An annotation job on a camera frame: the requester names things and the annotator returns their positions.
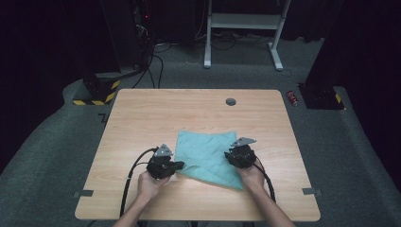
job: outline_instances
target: human arm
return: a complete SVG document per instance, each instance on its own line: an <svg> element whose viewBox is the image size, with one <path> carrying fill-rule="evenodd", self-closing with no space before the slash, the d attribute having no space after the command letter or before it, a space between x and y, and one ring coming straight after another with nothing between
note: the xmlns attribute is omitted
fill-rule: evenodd
<svg viewBox="0 0 401 227"><path fill-rule="evenodd" d="M113 227L135 226L142 212L147 208L149 203L156 198L160 188L162 188L170 178L171 177L166 177L156 180L152 178L147 171L141 173L138 179L138 193L135 201Z"/></svg>
<svg viewBox="0 0 401 227"><path fill-rule="evenodd" d="M261 167L258 160L256 160L255 164ZM259 169L255 166L251 166L249 168L237 168L236 170L269 226L295 226L286 213L271 199L268 192L265 190L265 178Z"/></svg>

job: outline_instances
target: hand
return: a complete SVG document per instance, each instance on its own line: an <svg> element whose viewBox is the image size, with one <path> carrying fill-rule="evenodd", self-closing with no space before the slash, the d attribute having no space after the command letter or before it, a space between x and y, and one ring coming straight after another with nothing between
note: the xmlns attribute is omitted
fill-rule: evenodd
<svg viewBox="0 0 401 227"><path fill-rule="evenodd" d="M156 180L150 176L150 173L145 171L139 175L138 179L138 195L148 200L154 199L160 191L160 188L170 180L171 176Z"/></svg>
<svg viewBox="0 0 401 227"><path fill-rule="evenodd" d="M262 165L259 160L254 162L257 166L262 168ZM236 171L241 176L242 182L244 185L250 189L251 191L264 189L265 177L262 172L255 166L251 166L249 168L237 168Z"/></svg>

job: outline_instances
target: wooden table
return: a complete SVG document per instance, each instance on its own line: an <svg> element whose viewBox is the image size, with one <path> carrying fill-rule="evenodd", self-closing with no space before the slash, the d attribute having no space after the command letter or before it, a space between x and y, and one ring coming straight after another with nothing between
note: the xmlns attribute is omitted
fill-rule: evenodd
<svg viewBox="0 0 401 227"><path fill-rule="evenodd" d="M236 100L235 106L226 104L229 97ZM126 178L136 158L162 144L174 151L180 130L236 131L238 137L256 139L251 148L271 178L278 205L292 220L320 218L314 195L304 195L302 190L311 185L281 94L209 89L120 90L84 186L94 193L80 197L76 217L118 219ZM138 175L145 169L146 165L140 165L134 170L126 207L133 202ZM175 174L141 219L247 221L263 217L246 191Z"/></svg>

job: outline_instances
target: forearm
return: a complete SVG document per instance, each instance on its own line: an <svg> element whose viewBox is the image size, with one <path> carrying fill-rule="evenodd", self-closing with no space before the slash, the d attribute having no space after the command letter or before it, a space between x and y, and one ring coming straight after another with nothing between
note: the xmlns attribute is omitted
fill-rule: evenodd
<svg viewBox="0 0 401 227"><path fill-rule="evenodd" d="M270 227L295 226L263 187L249 188L249 191Z"/></svg>
<svg viewBox="0 0 401 227"><path fill-rule="evenodd" d="M148 206L150 199L138 196L124 215L114 224L113 227L135 226L142 212Z"/></svg>

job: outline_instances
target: gray carpet floor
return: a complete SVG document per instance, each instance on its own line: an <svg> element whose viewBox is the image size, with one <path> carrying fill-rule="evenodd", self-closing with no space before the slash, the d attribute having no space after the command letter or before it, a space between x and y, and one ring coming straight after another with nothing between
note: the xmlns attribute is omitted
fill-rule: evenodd
<svg viewBox="0 0 401 227"><path fill-rule="evenodd" d="M227 43L214 42L224 48ZM203 68L203 47L156 47L164 61L161 88L275 89L282 93L288 115L317 198L322 217L297 226L401 226L401 196L375 155L353 111L347 92L335 90L346 110L309 110L297 88L307 74L322 41L306 44L281 41L285 67L275 71L266 43L236 44L212 49L212 68ZM157 81L161 64L150 70ZM131 88L139 76L122 79L118 89ZM75 218L80 191L104 130L108 106L75 106L72 98L81 81L63 91L65 104L49 116L22 144L0 178L0 226L87 226ZM152 88L146 74L137 88ZM291 106L292 90L300 106ZM102 220L93 226L111 226Z"/></svg>

